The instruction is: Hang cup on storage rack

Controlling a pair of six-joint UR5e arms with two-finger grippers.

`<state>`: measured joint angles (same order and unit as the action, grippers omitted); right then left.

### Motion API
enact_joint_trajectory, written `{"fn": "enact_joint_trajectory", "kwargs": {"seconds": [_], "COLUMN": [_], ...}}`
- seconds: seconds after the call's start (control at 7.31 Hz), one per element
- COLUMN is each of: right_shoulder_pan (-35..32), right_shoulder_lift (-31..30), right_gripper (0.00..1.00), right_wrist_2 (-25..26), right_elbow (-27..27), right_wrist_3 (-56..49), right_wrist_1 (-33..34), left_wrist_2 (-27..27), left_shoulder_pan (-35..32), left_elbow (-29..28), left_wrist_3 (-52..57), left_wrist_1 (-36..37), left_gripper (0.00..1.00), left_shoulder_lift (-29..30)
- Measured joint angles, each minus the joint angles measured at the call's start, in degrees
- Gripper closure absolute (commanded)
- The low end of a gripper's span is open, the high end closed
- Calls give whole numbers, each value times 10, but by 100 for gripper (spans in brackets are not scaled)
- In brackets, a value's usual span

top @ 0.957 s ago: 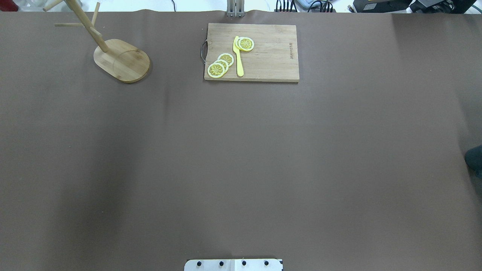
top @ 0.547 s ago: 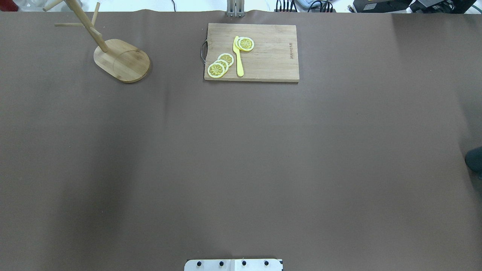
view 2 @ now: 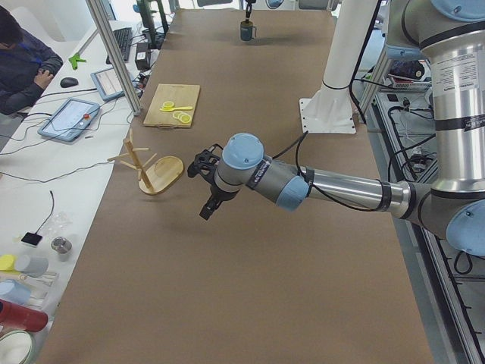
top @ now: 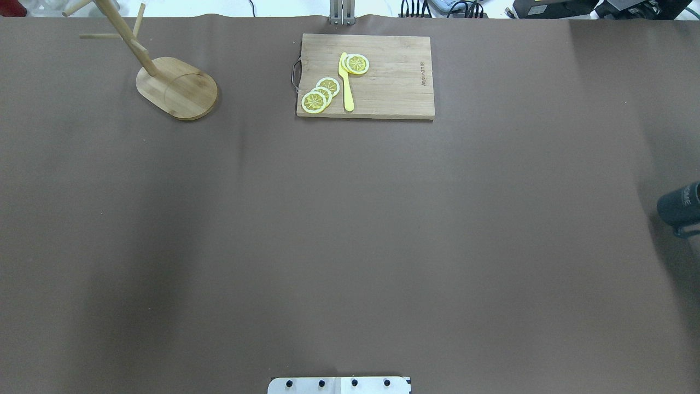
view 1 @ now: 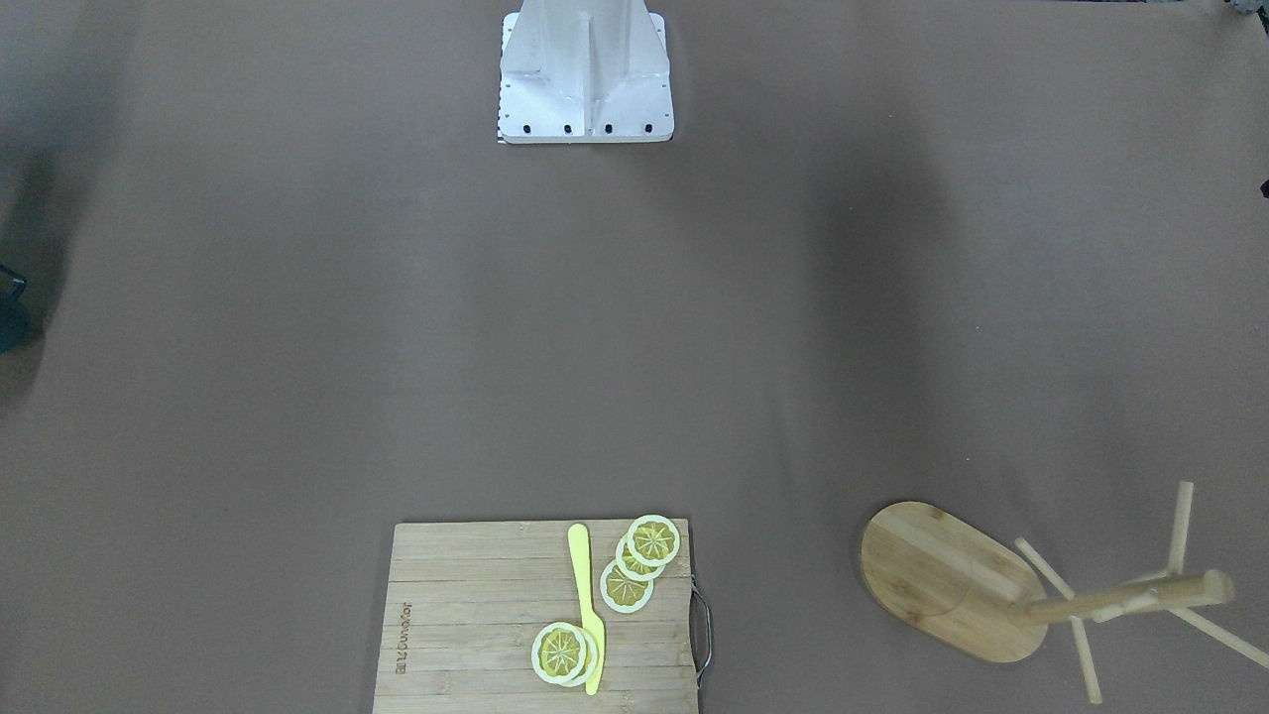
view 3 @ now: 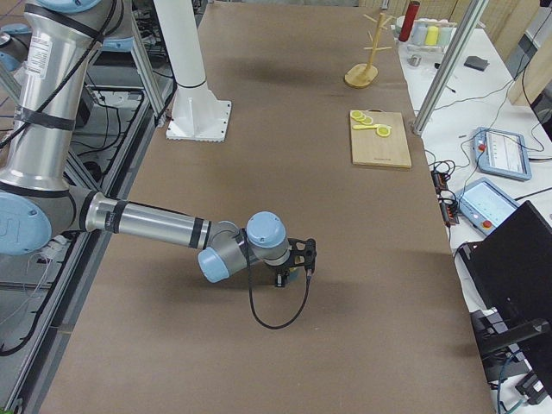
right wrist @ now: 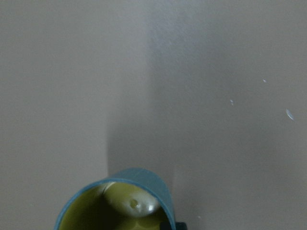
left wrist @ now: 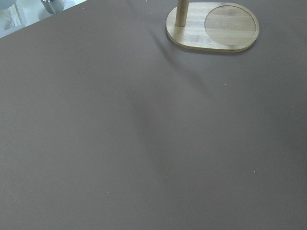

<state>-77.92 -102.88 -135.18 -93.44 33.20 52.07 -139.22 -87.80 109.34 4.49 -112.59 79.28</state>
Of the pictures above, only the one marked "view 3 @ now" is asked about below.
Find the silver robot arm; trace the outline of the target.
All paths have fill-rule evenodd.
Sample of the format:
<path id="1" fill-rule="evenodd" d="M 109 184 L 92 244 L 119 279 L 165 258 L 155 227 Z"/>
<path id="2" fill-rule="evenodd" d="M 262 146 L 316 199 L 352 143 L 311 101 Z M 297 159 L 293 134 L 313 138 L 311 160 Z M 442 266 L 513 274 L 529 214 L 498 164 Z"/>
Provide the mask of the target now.
<path id="1" fill-rule="evenodd" d="M 262 262 L 283 286 L 302 263 L 299 242 L 271 212 L 253 215 L 245 228 L 153 206 L 116 200 L 69 185 L 66 158 L 91 53 L 121 30 L 130 13 L 124 1 L 30 1 L 32 28 L 14 129 L 1 170 L 1 251 L 22 255 L 70 229 L 104 230 L 195 248 L 204 276 L 226 279 Z"/>

